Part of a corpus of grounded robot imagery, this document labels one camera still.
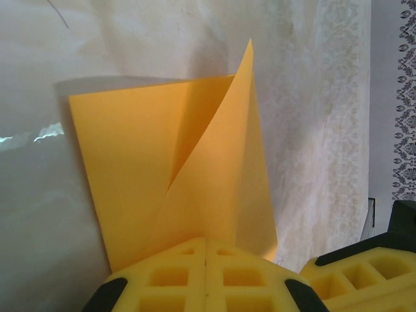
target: folded paper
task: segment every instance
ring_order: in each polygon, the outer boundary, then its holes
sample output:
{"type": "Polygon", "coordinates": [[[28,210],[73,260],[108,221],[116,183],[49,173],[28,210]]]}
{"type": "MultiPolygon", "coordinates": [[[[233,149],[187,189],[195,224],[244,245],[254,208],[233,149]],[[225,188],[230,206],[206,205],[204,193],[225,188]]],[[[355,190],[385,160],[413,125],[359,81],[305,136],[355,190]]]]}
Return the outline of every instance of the folded paper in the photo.
{"type": "Polygon", "coordinates": [[[112,271],[194,237],[272,260],[248,44],[235,75],[70,97],[112,271]]]}

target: yellow foam block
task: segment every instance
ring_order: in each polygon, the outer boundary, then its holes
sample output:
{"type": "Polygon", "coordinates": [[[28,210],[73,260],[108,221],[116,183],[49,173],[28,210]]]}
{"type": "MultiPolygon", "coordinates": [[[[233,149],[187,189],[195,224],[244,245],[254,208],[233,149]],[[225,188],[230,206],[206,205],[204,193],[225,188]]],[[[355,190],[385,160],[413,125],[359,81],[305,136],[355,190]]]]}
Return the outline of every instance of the yellow foam block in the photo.
{"type": "Polygon", "coordinates": [[[107,282],[120,278],[126,285],[112,312],[297,312],[285,281],[307,284],[299,274],[209,239],[175,246],[114,273],[107,282]]]}
{"type": "Polygon", "coordinates": [[[416,312],[416,288],[398,291],[336,312],[416,312]]]}
{"type": "Polygon", "coordinates": [[[205,311],[205,239],[193,239],[133,266],[107,281],[128,283],[112,312],[205,311]]]}
{"type": "Polygon", "coordinates": [[[206,311],[299,311],[285,286],[290,279],[308,285],[299,274],[218,240],[207,240],[206,258],[206,311]]]}
{"type": "Polygon", "coordinates": [[[273,259],[248,44],[235,75],[70,97],[114,271],[195,237],[273,259]]]}
{"type": "Polygon", "coordinates": [[[393,294],[416,288],[413,252],[377,247],[320,267],[316,259],[311,259],[300,274],[330,311],[358,311],[354,309],[358,304],[389,295],[394,298],[393,294]]]}

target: square hole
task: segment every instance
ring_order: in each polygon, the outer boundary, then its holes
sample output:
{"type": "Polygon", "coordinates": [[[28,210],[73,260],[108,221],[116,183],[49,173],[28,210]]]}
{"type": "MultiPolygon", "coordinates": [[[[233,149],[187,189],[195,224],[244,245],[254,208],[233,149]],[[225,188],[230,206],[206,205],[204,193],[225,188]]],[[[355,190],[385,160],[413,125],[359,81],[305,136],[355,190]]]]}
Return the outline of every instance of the square hole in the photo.
{"type": "Polygon", "coordinates": [[[226,303],[227,312],[277,312],[269,296],[230,296],[226,298],[226,303]]]}
{"type": "Polygon", "coordinates": [[[224,269],[224,286],[264,286],[263,278],[255,268],[224,269]]]}
{"type": "Polygon", "coordinates": [[[387,280],[411,272],[411,268],[403,260],[396,257],[378,257],[372,259],[370,264],[387,280]]]}
{"type": "Polygon", "coordinates": [[[311,282],[313,290],[321,300],[327,300],[346,294],[348,289],[335,274],[324,276],[311,282]]]}
{"type": "Polygon", "coordinates": [[[140,299],[140,312],[184,312],[185,297],[144,296],[140,299]]]}
{"type": "Polygon", "coordinates": [[[150,286],[186,286],[188,285],[188,268],[158,268],[150,278],[150,286]]]}
{"type": "Polygon", "coordinates": [[[377,277],[364,265],[358,264],[343,271],[344,275],[356,289],[377,284],[377,277]]]}

